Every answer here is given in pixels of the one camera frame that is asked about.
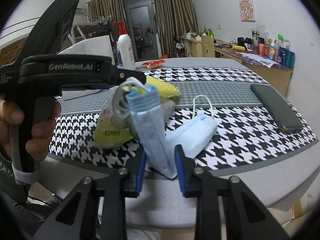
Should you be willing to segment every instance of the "mask ear loop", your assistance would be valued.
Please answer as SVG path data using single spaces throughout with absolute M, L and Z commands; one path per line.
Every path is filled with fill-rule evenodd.
M 135 89 L 141 88 L 144 91 L 150 91 L 150 88 L 145 87 L 138 79 L 134 77 L 129 77 L 126 81 L 121 83 L 117 88 L 112 99 L 112 111 L 115 117 L 118 119 L 125 119 L 130 114 L 130 111 L 126 111 L 123 114 L 117 110 L 117 107 L 119 106 L 119 101 L 123 98 L 122 88 L 125 86 L 129 87 L 130 92 L 134 90 L 132 86 L 135 86 Z
M 213 107 L 212 107 L 211 101 L 209 100 L 209 98 L 206 95 L 197 95 L 195 98 L 193 98 L 192 118 L 194 118 L 196 115 L 196 99 L 198 97 L 205 97 L 207 99 L 207 101 L 209 102 L 209 106 L 210 106 L 211 117 L 214 118 L 213 117 Z

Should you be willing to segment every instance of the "red snack package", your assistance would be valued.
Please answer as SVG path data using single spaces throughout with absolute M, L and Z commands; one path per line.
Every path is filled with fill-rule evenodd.
M 142 66 L 145 68 L 153 69 L 153 68 L 161 67 L 164 62 L 165 61 L 163 59 L 148 61 L 148 62 L 143 63 Z

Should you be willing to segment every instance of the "wooden desk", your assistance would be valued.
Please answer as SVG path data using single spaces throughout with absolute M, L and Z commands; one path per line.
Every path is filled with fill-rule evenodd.
M 220 53 L 221 57 L 234 59 L 235 61 L 251 69 L 266 81 L 268 81 L 268 83 L 271 84 L 275 89 L 277 89 L 281 94 L 286 96 L 293 74 L 292 70 L 287 69 L 280 64 L 274 64 L 271 68 L 268 68 L 264 65 L 261 65 L 255 60 L 242 57 L 240 51 L 236 51 L 231 48 L 219 47 L 215 48 L 214 50 Z
M 197 41 L 196 38 L 188 39 L 182 37 L 186 56 L 189 57 L 189 54 L 192 54 L 193 57 L 202 57 L 202 41 Z

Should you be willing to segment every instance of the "red pump cap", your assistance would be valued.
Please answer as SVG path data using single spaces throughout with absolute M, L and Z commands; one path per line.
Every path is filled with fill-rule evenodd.
M 123 34 L 127 34 L 128 33 L 126 28 L 124 27 L 124 23 L 123 22 L 115 22 L 112 25 L 119 25 L 120 26 L 119 35 L 123 35 Z

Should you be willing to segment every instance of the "black handle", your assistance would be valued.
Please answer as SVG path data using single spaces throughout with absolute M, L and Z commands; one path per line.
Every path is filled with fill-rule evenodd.
M 32 126 L 47 121 L 57 102 L 53 97 L 41 97 L 42 94 L 41 90 L 30 91 L 22 86 L 16 102 L 25 114 L 21 125 L 10 127 L 12 167 L 18 184 L 32 184 L 39 179 L 40 163 L 26 151 L 26 143 L 32 139 Z

